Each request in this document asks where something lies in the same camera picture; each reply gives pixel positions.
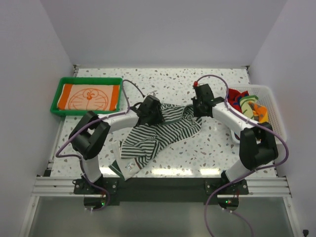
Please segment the green white striped towel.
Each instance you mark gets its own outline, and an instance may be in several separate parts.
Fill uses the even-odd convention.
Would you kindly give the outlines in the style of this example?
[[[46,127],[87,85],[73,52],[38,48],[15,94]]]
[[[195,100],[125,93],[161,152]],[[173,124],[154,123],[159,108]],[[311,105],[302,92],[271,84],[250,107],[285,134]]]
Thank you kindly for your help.
[[[124,140],[112,144],[115,160],[109,169],[124,180],[136,175],[167,146],[201,131],[202,118],[194,116],[193,105],[162,103],[161,110],[164,122],[134,127]]]

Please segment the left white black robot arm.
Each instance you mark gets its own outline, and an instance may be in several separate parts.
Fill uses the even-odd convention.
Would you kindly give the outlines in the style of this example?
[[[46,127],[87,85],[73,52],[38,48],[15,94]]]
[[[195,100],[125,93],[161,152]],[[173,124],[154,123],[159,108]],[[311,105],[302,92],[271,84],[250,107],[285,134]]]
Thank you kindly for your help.
[[[141,125],[158,125],[164,121],[160,100],[152,95],[131,108],[99,117],[87,112],[72,131],[69,139],[73,149],[81,156],[82,175],[74,180],[75,194],[105,194],[105,182],[99,168],[98,155],[109,133]]]

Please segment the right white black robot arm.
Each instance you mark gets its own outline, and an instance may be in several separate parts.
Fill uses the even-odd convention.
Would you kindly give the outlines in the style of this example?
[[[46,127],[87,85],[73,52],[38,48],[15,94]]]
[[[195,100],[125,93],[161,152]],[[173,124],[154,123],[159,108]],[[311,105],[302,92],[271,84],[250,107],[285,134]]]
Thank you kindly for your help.
[[[194,82],[192,98],[195,117],[211,117],[222,122],[239,137],[239,160],[221,174],[218,191],[231,194],[237,189],[237,180],[268,164],[278,157],[275,135],[268,122],[252,122],[242,114],[231,112],[222,97],[214,97],[208,84]]]

